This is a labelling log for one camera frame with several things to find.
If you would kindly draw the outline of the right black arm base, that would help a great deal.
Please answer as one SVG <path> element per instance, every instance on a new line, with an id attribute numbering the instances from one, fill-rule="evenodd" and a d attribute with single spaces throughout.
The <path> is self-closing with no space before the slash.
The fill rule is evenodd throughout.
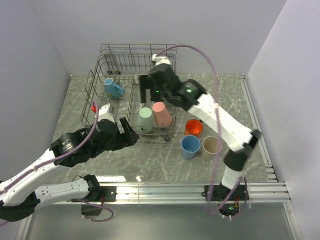
<path id="1" fill-rule="evenodd" d="M 215 185 L 212 195 L 211 202 L 216 201 L 217 205 L 221 204 L 222 201 L 227 197 L 231 190 L 220 185 Z M 236 189 L 232 192 L 228 201 L 230 203 L 225 203 L 220 209 L 219 213 L 222 217 L 234 217 L 241 212 L 240 202 L 243 201 L 243 207 L 247 204 L 249 200 L 249 194 L 247 187 L 245 185 L 239 184 Z"/>

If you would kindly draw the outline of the pink plastic cup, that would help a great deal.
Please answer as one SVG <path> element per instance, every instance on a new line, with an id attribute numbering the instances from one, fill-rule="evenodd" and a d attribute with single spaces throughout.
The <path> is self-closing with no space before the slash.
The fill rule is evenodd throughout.
<path id="1" fill-rule="evenodd" d="M 159 127 L 168 127 L 172 123 L 172 117 L 163 102 L 155 102 L 152 106 L 155 124 Z"/>

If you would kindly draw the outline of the green plastic cup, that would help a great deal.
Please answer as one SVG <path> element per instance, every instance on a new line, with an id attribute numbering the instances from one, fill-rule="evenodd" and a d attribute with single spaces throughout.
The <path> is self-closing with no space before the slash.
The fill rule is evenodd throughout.
<path id="1" fill-rule="evenodd" d="M 136 127 L 140 133 L 149 134 L 153 130 L 152 110 L 148 107 L 142 107 L 138 112 Z"/>

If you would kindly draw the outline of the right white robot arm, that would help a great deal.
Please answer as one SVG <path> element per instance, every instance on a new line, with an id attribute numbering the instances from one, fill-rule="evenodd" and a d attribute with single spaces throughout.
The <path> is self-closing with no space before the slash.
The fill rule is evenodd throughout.
<path id="1" fill-rule="evenodd" d="M 223 159 L 225 171 L 220 182 L 220 194 L 226 200 L 233 199 L 238 193 L 236 185 L 261 137 L 261 131 L 238 122 L 194 79 L 180 81 L 169 64 L 154 66 L 148 74 L 139 75 L 138 80 L 142 103 L 146 102 L 146 90 L 149 90 L 151 100 L 167 101 L 185 110 L 203 121 L 227 144 L 229 150 Z"/>

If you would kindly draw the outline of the light blue floral mug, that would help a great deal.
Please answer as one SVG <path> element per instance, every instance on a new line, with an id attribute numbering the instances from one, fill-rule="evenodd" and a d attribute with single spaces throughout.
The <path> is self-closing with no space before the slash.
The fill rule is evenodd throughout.
<path id="1" fill-rule="evenodd" d="M 106 78 L 103 82 L 106 96 L 111 100 L 123 97 L 126 93 L 125 89 L 116 83 L 113 78 Z"/>

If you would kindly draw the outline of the blue plastic cup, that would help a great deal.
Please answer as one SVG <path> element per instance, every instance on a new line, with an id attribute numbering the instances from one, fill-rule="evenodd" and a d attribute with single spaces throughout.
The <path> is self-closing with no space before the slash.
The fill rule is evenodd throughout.
<path id="1" fill-rule="evenodd" d="M 192 159 L 201 148 L 200 140 L 194 135 L 186 135 L 181 140 L 181 155 L 184 159 Z"/>

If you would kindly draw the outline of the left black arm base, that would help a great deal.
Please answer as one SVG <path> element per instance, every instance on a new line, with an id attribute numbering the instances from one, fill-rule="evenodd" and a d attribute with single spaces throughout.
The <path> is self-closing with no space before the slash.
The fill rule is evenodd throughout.
<path id="1" fill-rule="evenodd" d="M 116 201 L 117 195 L 117 187 L 112 186 L 102 186 L 100 193 L 96 196 L 96 198 L 83 198 L 82 200 L 85 202 L 89 202 L 98 206 L 106 206 L 108 203 L 113 203 Z M 97 206 L 92 206 L 87 203 L 81 202 L 78 199 L 72 199 L 73 203 L 81 203 L 81 214 L 85 217 L 98 217 L 103 209 Z"/>

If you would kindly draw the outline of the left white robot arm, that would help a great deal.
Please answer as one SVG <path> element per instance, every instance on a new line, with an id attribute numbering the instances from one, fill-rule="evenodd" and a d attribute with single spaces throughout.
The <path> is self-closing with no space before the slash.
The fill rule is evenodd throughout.
<path id="1" fill-rule="evenodd" d="M 124 132 L 110 120 L 95 121 L 90 127 L 61 135 L 44 154 L 16 176 L 0 183 L 0 218 L 16 222 L 36 210 L 62 201 L 99 201 L 102 188 L 94 175 L 63 184 L 46 185 L 57 173 L 85 163 L 107 151 L 133 146 L 139 135 L 126 118 L 120 118 Z"/>

